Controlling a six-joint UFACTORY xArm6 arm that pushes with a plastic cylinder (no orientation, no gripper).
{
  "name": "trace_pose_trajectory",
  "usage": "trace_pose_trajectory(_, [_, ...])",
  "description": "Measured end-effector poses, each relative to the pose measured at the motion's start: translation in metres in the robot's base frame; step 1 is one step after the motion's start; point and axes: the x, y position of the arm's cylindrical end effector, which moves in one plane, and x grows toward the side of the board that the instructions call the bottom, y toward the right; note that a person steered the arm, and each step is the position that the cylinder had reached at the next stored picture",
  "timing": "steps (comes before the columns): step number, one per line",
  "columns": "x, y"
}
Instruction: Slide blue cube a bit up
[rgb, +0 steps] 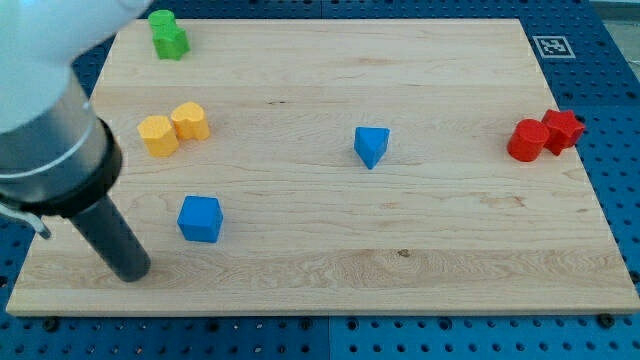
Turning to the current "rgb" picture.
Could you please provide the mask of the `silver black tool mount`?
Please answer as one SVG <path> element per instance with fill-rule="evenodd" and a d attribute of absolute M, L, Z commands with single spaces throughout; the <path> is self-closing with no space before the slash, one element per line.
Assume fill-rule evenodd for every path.
<path fill-rule="evenodd" d="M 1 203 L 73 217 L 107 195 L 121 168 L 113 133 L 71 74 L 53 105 L 1 134 Z"/>

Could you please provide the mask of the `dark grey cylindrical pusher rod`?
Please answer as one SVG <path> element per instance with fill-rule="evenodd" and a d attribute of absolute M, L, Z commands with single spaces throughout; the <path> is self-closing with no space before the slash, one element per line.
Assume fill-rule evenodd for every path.
<path fill-rule="evenodd" d="M 120 280 L 134 282 L 149 272 L 148 253 L 108 195 L 70 221 Z"/>

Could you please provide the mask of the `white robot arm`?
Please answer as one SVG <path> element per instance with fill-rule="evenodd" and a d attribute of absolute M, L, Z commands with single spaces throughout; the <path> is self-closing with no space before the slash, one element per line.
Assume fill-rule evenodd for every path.
<path fill-rule="evenodd" d="M 122 151 L 94 112 L 73 61 L 136 19 L 149 0 L 1 4 L 1 214 L 43 238 L 46 216 L 71 221 L 116 276 L 150 258 L 108 192 Z"/>

